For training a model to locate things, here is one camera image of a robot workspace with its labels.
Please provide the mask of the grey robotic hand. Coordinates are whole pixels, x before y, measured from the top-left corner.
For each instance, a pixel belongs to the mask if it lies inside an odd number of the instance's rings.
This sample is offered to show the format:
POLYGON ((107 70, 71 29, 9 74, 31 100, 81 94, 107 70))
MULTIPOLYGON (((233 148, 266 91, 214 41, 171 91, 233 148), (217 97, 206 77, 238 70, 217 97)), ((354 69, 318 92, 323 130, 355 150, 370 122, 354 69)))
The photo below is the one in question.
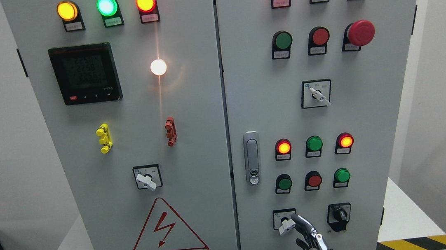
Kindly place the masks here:
POLYGON ((296 240, 296 244, 303 250, 334 250, 329 248, 321 233, 304 217, 299 214, 291 214, 292 221, 295 223, 295 230, 302 234, 304 241, 296 240))

